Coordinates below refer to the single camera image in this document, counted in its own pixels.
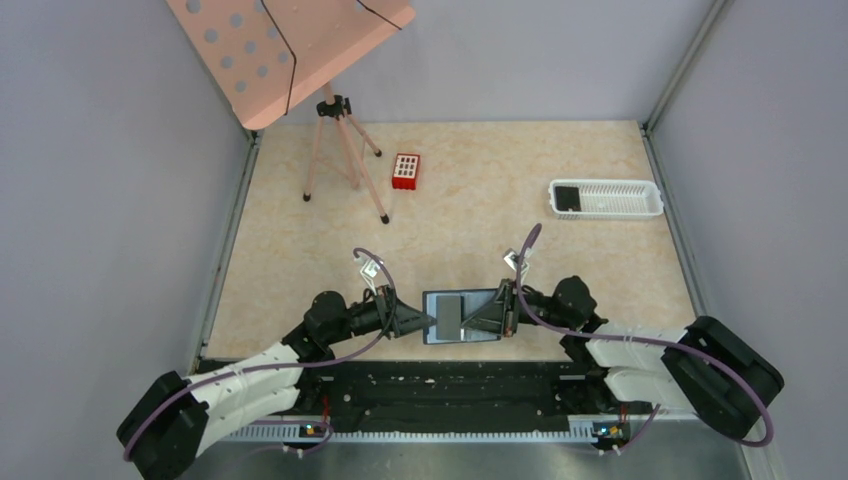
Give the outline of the dark blue leather card holder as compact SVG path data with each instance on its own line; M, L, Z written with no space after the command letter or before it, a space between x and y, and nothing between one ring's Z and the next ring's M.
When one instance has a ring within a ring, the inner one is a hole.
M499 341L496 333L465 325L473 313L495 297L495 289L431 290L422 293L423 312L436 323L422 334L424 345L469 344Z

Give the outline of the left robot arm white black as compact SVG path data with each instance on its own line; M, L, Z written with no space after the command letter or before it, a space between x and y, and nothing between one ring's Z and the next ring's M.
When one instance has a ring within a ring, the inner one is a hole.
M342 363L331 347L356 336L398 338L435 324L384 285L347 304L336 291L318 294L302 322L264 351L206 374L159 376L119 425L122 457L145 479L175 479L230 433L292 408L308 369Z

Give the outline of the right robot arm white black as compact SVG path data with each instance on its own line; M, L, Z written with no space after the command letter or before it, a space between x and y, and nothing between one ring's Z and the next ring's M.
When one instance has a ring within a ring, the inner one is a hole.
M714 317L662 330L614 325L596 309L578 276L561 280L550 295L505 279L461 325L499 337L521 324L551 328L571 360L600 370L615 400L692 413L740 442L785 387L769 361Z

